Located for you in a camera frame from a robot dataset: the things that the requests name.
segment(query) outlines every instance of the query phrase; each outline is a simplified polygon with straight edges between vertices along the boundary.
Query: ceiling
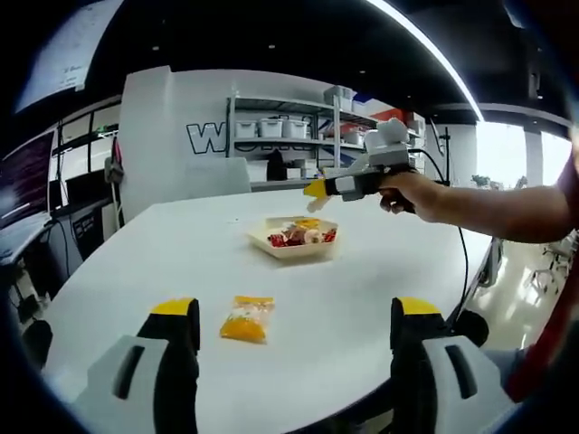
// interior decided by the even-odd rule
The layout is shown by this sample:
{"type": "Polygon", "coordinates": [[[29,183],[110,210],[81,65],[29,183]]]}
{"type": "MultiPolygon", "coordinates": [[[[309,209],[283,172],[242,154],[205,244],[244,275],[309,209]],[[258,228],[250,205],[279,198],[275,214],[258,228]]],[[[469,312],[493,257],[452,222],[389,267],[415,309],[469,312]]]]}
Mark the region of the ceiling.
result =
{"type": "MultiPolygon", "coordinates": [[[[38,24],[32,25],[27,16],[30,37],[11,47],[17,59],[13,98],[37,47],[67,14],[90,2],[56,3],[39,6],[38,24]]],[[[547,66],[546,55],[511,23],[502,3],[391,3],[440,48],[477,101],[535,107],[565,117],[560,81],[547,66]],[[529,97],[530,73],[541,75],[541,100],[529,97]]],[[[85,90],[65,91],[24,110],[13,119],[5,149],[77,109],[122,93],[128,73],[165,64],[173,71],[228,68],[294,74],[342,84],[427,115],[439,104],[465,102],[419,43],[363,0],[293,0],[275,7],[268,0],[125,0],[100,42],[85,90]]]]}

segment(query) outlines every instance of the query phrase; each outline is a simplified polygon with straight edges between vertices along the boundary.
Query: white chair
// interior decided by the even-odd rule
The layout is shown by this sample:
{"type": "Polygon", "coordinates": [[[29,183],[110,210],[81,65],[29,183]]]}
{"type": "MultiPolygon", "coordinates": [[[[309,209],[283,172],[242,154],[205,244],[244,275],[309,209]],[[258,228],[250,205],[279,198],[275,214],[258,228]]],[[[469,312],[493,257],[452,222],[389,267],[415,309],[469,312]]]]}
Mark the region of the white chair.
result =
{"type": "Polygon", "coordinates": [[[187,163],[187,199],[250,193],[247,161],[241,157],[200,156],[187,163]]]}

